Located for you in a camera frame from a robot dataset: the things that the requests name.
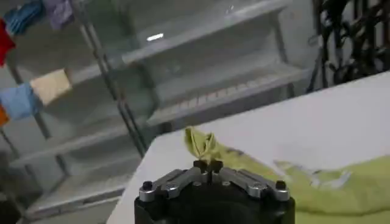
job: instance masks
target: hanging towel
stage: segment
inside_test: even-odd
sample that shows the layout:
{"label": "hanging towel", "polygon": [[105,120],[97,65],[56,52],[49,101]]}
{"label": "hanging towel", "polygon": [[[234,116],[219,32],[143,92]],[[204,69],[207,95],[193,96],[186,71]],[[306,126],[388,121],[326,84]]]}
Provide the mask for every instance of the hanging towel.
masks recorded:
{"label": "hanging towel", "polygon": [[11,35],[20,35],[37,22],[44,15],[44,6],[41,1],[32,1],[8,11],[3,19],[7,31]]}
{"label": "hanging towel", "polygon": [[5,112],[4,108],[0,105],[0,127],[8,122],[8,115]]}
{"label": "hanging towel", "polygon": [[73,20],[73,9],[69,0],[43,0],[51,27],[60,30]]}
{"label": "hanging towel", "polygon": [[198,159],[220,160],[232,169],[246,169],[274,181],[284,179],[296,201],[296,223],[389,223],[390,156],[338,170],[313,170],[276,161],[285,172],[281,176],[245,153],[218,143],[213,134],[190,127],[185,130],[185,142]]}
{"label": "hanging towel", "polygon": [[24,83],[1,91],[0,104],[10,120],[19,120],[35,115],[42,103],[32,91],[30,83]]}
{"label": "hanging towel", "polygon": [[15,47],[14,42],[8,36],[5,29],[5,22],[0,19],[0,66],[4,65],[5,57],[9,50]]}
{"label": "hanging towel", "polygon": [[44,106],[72,89],[64,69],[43,75],[32,80],[30,84]]}

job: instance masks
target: yellow cloth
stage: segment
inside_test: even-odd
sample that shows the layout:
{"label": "yellow cloth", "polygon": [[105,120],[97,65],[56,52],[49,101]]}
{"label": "yellow cloth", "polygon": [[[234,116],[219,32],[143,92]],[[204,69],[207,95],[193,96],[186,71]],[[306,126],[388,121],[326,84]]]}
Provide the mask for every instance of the yellow cloth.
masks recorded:
{"label": "yellow cloth", "polygon": [[275,161],[285,176],[239,150],[230,149],[192,127],[185,130],[188,150],[196,158],[221,160],[270,180],[285,180],[296,201],[296,223],[390,223],[390,156],[338,170],[310,170]]}
{"label": "yellow cloth", "polygon": [[43,75],[32,80],[30,84],[35,95],[38,96],[44,106],[72,88],[64,69]]}

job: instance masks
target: bolt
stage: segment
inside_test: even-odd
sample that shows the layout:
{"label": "bolt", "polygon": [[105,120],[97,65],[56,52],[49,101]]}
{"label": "bolt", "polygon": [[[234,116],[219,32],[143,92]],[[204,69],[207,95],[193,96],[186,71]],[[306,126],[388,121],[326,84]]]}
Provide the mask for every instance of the bolt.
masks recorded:
{"label": "bolt", "polygon": [[261,188],[261,187],[263,187],[264,185],[263,184],[261,184],[261,183],[259,183],[259,182],[254,182],[253,183],[253,188]]}
{"label": "bolt", "polygon": [[166,184],[166,188],[169,191],[173,191],[173,190],[177,189],[177,185],[176,184],[172,184],[172,183],[167,183]]}
{"label": "bolt", "polygon": [[145,181],[142,184],[142,190],[144,190],[144,191],[150,191],[152,188],[153,188],[153,182],[151,182],[151,181]]}
{"label": "bolt", "polygon": [[277,190],[284,191],[287,189],[287,185],[284,181],[278,180],[276,181],[275,187]]}

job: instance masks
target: metal shelf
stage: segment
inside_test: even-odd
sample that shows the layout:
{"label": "metal shelf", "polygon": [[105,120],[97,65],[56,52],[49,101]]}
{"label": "metal shelf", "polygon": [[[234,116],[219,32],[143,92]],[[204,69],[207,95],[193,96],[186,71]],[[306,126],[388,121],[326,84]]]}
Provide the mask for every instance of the metal shelf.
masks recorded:
{"label": "metal shelf", "polygon": [[78,157],[70,161],[72,163],[72,166],[67,166],[69,172],[78,175],[103,167],[109,167],[114,164],[125,163],[126,161],[128,163],[138,164],[139,161],[141,161],[141,155],[134,147],[131,146],[132,142],[127,136],[123,136],[121,138],[122,139],[115,139],[115,142],[119,142],[119,144],[112,145],[110,143],[111,147],[107,147],[105,145],[103,149],[93,149],[94,152],[98,150],[98,152],[95,152],[93,156],[87,153],[90,151],[83,151],[83,157]]}
{"label": "metal shelf", "polygon": [[[258,16],[281,10],[289,2],[290,0],[222,1],[207,7],[201,13],[174,18],[146,29],[140,29],[136,32],[141,45],[140,49],[122,54],[122,60],[125,64],[129,64],[150,57]],[[161,14],[168,14],[166,11],[172,9],[165,7],[159,10],[164,10],[165,13],[161,12]]]}
{"label": "metal shelf", "polygon": [[38,199],[29,207],[27,214],[31,217],[48,216],[66,211],[67,208],[118,197],[126,188],[140,161],[139,159],[135,163],[131,160],[70,176],[52,192]]}
{"label": "metal shelf", "polygon": [[[246,61],[241,65],[232,63],[230,65],[222,65],[221,67],[224,69],[220,70],[219,73],[204,72],[204,75],[225,75],[225,72],[229,71],[243,72],[245,75],[242,75],[239,80],[228,82],[211,91],[201,91],[201,93],[197,93],[195,96],[187,99],[182,99],[175,104],[163,105],[153,113],[147,123],[149,125],[156,125],[173,121],[174,119],[189,116],[209,108],[301,80],[307,75],[306,71],[282,62],[259,66],[254,61]],[[175,80],[175,82],[172,82],[172,86],[176,85],[175,83],[177,82],[184,82],[184,80]]]}
{"label": "metal shelf", "polygon": [[29,28],[27,35],[15,38],[15,42],[15,64],[27,68],[31,72],[27,75],[42,75],[65,68],[71,83],[76,85],[101,73],[77,23],[56,32],[49,20],[43,18]]}
{"label": "metal shelf", "polygon": [[41,158],[72,152],[124,135],[127,135],[127,129],[119,116],[105,119],[76,129],[76,132],[70,131],[62,136],[51,138],[44,149],[12,161],[10,167],[21,168]]}

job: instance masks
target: hanging clothes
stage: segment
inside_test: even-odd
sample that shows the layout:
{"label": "hanging clothes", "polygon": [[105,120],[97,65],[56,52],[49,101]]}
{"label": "hanging clothes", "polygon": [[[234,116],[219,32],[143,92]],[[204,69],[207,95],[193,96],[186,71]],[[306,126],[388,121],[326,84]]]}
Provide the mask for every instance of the hanging clothes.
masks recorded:
{"label": "hanging clothes", "polygon": [[44,6],[41,1],[32,1],[21,7],[8,11],[3,19],[7,25],[7,31],[11,35],[20,35],[28,27],[37,22],[44,15]]}
{"label": "hanging clothes", "polygon": [[73,9],[69,0],[43,0],[51,27],[60,30],[73,20]]}
{"label": "hanging clothes", "polygon": [[5,109],[0,105],[0,127],[9,121],[8,115]]}
{"label": "hanging clothes", "polygon": [[30,81],[35,95],[43,106],[72,90],[71,83],[64,69],[59,69]]}
{"label": "hanging clothes", "polygon": [[4,65],[7,52],[14,47],[15,43],[9,37],[5,29],[5,22],[0,19],[0,66]]}
{"label": "hanging clothes", "polygon": [[35,115],[42,107],[42,103],[34,94],[30,83],[1,91],[0,104],[10,120],[19,120]]}

